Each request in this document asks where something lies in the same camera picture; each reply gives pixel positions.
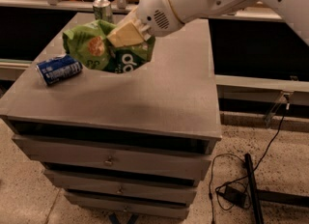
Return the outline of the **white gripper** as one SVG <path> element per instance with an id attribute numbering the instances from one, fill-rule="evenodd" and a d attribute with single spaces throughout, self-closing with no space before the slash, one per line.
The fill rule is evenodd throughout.
<path id="1" fill-rule="evenodd" d="M 106 38 L 115 47 L 136 45 L 151 36 L 164 37 L 174 33 L 193 20 L 189 14 L 190 0 L 140 0 L 138 7 L 117 23 Z M 134 25 L 140 19 L 149 34 L 142 34 Z"/>

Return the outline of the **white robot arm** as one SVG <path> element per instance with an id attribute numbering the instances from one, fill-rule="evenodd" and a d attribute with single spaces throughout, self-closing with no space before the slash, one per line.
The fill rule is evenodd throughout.
<path id="1" fill-rule="evenodd" d="M 107 39 L 116 47 L 136 45 L 150 37 L 164 37 L 197 18 L 230 14 L 260 1 L 275 11 L 309 43 L 309 0 L 140 0 Z"/>

